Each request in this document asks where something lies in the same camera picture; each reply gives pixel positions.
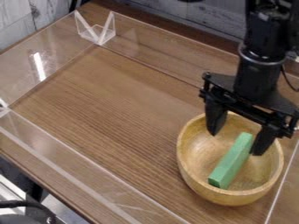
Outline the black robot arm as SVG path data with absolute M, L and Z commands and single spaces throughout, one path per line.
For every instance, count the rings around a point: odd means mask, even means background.
M 234 76 L 204 73 L 200 97 L 212 135 L 220 132 L 228 112 L 262 126 L 250 151 L 260 156 L 278 138 L 294 135 L 299 123 L 299 107 L 278 90 L 287 53 L 299 50 L 299 0 L 246 2 L 247 32 L 238 49 L 238 72 Z

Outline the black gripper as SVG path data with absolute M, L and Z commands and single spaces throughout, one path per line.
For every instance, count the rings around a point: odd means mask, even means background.
M 262 156 L 276 137 L 291 137 L 299 123 L 299 108 L 278 90 L 279 75 L 287 47 L 256 49 L 240 45 L 239 63 L 234 76 L 204 73 L 199 97 L 206 103 L 206 124 L 216 136 L 227 121 L 228 112 L 244 116 L 262 126 L 251 147 L 251 154 Z

